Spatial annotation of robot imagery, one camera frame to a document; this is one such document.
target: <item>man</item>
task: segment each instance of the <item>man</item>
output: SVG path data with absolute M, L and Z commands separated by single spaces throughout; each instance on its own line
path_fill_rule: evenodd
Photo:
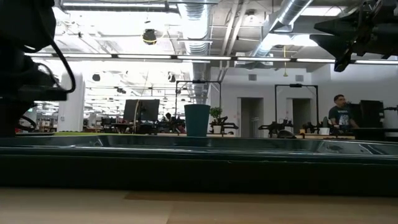
M 339 125 L 343 128 L 359 128 L 355 123 L 348 106 L 346 106 L 346 99 L 344 95 L 337 95 L 334 98 L 336 106 L 332 107 L 329 111 L 329 119 L 332 125 Z

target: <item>computer monitor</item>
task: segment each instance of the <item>computer monitor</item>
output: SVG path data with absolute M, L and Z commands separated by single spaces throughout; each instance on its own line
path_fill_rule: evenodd
M 134 112 L 137 108 L 136 119 L 141 121 L 156 121 L 159 114 L 160 100 L 126 100 L 124 105 L 123 119 L 126 121 L 134 121 Z

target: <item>security camera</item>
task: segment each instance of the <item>security camera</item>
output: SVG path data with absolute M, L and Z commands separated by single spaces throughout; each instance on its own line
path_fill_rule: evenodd
M 167 75 L 167 79 L 169 82 L 173 83 L 175 82 L 175 75 L 169 72 L 169 74 Z
M 96 81 L 96 82 L 99 82 L 101 80 L 100 75 L 99 74 L 94 74 L 93 75 L 93 80 Z
M 142 40 L 147 45 L 156 44 L 157 40 L 156 40 L 155 30 L 154 29 L 146 29 L 144 31 L 144 34 L 142 35 Z

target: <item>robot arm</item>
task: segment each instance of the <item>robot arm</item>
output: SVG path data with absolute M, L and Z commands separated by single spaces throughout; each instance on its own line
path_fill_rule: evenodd
M 72 70 L 55 44 L 53 0 L 0 0 L 0 136 L 13 136 L 20 117 L 35 100 L 63 101 L 75 90 Z M 51 45 L 71 78 L 64 90 L 24 53 Z

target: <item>ceiling pipe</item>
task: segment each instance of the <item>ceiling pipe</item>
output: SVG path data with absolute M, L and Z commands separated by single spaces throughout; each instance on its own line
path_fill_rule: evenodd
M 224 53 L 225 53 L 226 46 L 227 46 L 228 41 L 229 41 L 229 36 L 231 35 L 232 26 L 234 25 L 234 21 L 235 21 L 235 17 L 236 17 L 236 11 L 238 10 L 238 4 L 239 4 L 239 0 L 234 0 L 234 3 L 232 5 L 232 9 L 231 9 L 231 17 L 229 18 L 229 22 L 228 22 L 228 25 L 226 27 L 226 32 L 225 32 L 224 41 L 223 41 L 223 45 L 222 45 L 222 48 L 221 48 L 220 55 L 224 55 Z M 217 80 L 220 80 L 220 77 L 223 74 L 223 72 L 224 72 L 223 62 L 220 61 L 220 68 L 219 68 L 219 73 L 218 73 Z
M 267 16 L 263 25 L 263 40 L 251 53 L 252 57 L 265 57 L 272 46 L 267 44 L 267 35 L 271 31 L 291 32 L 293 24 L 297 18 L 303 13 L 305 8 L 311 4 L 313 0 L 284 0 L 279 11 L 276 12 L 277 17 Z
M 226 52 L 227 55 L 231 55 L 231 52 L 232 52 L 232 50 L 233 50 L 233 48 L 234 48 L 234 44 L 235 44 L 235 41 L 236 41 L 236 37 L 238 36 L 239 30 L 240 30 L 240 28 L 241 28 L 243 18 L 244 18 L 244 16 L 246 15 L 246 10 L 248 9 L 248 4 L 249 4 L 249 2 L 250 2 L 250 0 L 244 0 L 244 1 L 243 1 L 243 4 L 242 4 L 242 7 L 241 7 L 241 11 L 240 11 L 238 20 L 236 21 L 236 26 L 235 26 L 234 32 L 233 32 L 233 34 L 232 34 L 231 42 L 229 43 L 228 51 Z M 226 72 L 228 71 L 229 66 L 230 66 L 230 62 L 227 61 L 227 62 L 226 62 L 226 66 L 225 66 L 225 68 L 224 68 L 224 70 L 223 70 L 223 72 L 222 72 L 223 74 L 221 75 L 221 78 L 220 78 L 220 81 L 221 81 L 221 82 L 224 80 L 225 74 L 226 74 Z
M 183 22 L 183 36 L 185 39 L 203 40 L 209 36 L 210 9 L 209 4 L 178 4 Z M 185 48 L 189 55 L 208 55 L 208 42 L 186 42 Z M 192 80 L 210 80 L 209 63 L 192 63 Z M 192 85 L 198 104 L 206 103 L 208 85 Z

